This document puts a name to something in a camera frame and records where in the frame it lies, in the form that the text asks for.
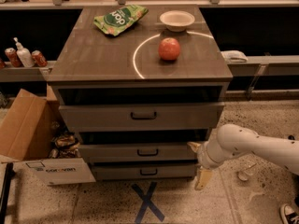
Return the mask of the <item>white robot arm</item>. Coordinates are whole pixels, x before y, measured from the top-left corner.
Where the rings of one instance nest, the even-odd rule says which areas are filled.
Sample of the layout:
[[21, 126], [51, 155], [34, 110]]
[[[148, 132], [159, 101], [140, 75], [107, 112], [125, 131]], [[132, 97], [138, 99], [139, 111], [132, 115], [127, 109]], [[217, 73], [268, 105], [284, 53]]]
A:
[[251, 129], [225, 124], [217, 130], [214, 138], [203, 142], [188, 142], [188, 145], [198, 160], [196, 190], [204, 189], [212, 171], [225, 161], [250, 153], [299, 175], [298, 140], [263, 136]]

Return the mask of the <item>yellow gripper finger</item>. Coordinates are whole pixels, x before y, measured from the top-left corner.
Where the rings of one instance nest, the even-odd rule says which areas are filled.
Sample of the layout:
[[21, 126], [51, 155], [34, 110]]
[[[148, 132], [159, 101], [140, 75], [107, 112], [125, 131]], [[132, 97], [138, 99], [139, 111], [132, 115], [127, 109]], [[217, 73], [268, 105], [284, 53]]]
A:
[[208, 184], [211, 177], [212, 177], [211, 170], [198, 168], [194, 188], [196, 190], [204, 189], [206, 187], [206, 185]]
[[200, 144], [196, 142], [188, 142], [187, 145], [192, 149], [194, 153], [197, 153], [200, 149]]

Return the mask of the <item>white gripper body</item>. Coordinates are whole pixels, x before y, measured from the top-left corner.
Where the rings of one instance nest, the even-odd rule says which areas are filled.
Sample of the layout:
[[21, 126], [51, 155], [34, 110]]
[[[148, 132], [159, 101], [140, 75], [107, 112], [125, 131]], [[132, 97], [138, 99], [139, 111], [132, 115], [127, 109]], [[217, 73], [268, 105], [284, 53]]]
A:
[[218, 164], [214, 162], [208, 155], [207, 142], [200, 143], [197, 150], [197, 159], [201, 167], [208, 170], [213, 170], [218, 167]]

